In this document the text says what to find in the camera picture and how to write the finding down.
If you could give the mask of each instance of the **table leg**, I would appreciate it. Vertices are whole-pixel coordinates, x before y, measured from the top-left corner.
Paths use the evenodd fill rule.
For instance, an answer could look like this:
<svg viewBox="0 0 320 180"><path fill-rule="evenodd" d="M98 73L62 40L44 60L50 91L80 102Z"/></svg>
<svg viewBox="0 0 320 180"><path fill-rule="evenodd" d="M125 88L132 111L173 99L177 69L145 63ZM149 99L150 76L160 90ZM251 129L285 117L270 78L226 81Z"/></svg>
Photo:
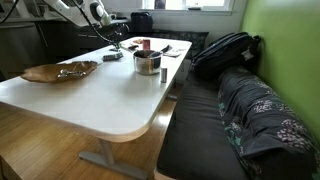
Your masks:
<svg viewBox="0 0 320 180"><path fill-rule="evenodd" d="M99 142L102 150L102 155L83 151L79 154L80 159L114 170L121 174L132 176L137 179L148 178L148 174L145 171L136 168L132 165L115 161L110 141L99 139Z"/></svg>

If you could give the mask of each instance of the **wooden floor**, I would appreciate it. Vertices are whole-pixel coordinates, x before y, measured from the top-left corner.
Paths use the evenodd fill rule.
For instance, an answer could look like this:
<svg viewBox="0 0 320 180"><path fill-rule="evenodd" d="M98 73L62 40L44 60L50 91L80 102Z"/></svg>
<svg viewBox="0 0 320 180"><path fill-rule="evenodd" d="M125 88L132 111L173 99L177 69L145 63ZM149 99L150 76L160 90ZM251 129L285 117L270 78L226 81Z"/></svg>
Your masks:
<svg viewBox="0 0 320 180"><path fill-rule="evenodd" d="M171 89L178 95L181 85ZM164 134L176 102L165 100L151 128L140 138L113 143L116 160L139 167L153 179ZM0 103L0 180L107 179L131 177L80 160L80 151L100 152L98 140L42 115Z"/></svg>

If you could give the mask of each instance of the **wooden bowl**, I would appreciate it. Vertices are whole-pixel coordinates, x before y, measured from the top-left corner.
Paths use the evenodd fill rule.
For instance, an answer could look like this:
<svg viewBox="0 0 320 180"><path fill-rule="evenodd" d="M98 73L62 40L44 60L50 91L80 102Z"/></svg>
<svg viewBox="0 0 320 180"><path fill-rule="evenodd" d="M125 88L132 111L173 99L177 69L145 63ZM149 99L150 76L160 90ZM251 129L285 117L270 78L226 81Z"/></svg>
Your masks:
<svg viewBox="0 0 320 180"><path fill-rule="evenodd" d="M48 64L26 69L20 77L30 82L58 83L84 78L96 68L97 62L94 61L75 61L70 64ZM66 77L58 77L62 69L84 73L82 76L68 75Z"/></svg>

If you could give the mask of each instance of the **metal pot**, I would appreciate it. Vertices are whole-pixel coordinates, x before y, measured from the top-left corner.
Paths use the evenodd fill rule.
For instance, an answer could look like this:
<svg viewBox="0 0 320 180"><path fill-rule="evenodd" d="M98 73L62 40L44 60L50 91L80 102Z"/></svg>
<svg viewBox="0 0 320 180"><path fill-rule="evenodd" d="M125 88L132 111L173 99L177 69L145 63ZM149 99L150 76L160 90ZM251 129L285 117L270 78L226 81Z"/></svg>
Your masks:
<svg viewBox="0 0 320 180"><path fill-rule="evenodd" d="M161 56L148 57L153 50L139 50L133 54L135 71L142 75L153 75L160 72Z"/></svg>

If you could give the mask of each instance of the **white table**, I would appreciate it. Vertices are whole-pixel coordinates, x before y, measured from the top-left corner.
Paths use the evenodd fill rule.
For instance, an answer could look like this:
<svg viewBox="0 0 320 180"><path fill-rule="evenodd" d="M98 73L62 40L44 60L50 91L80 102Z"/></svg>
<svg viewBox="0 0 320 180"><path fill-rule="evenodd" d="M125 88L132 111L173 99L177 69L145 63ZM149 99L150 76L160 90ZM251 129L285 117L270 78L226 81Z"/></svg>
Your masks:
<svg viewBox="0 0 320 180"><path fill-rule="evenodd" d="M136 37L124 41L130 44ZM63 125L99 138L102 155L81 152L80 158L138 179L147 173L113 158L111 142L126 142L143 135L150 127L158 108L173 82L190 42L151 39L151 49L167 45L184 49L177 58L162 57L167 66L167 83L160 74L143 76L134 71L132 53L122 50L118 61L103 62L88 77L58 84L33 83L20 77L0 83L0 101L53 117ZM93 60L111 54L108 46L66 62Z"/></svg>

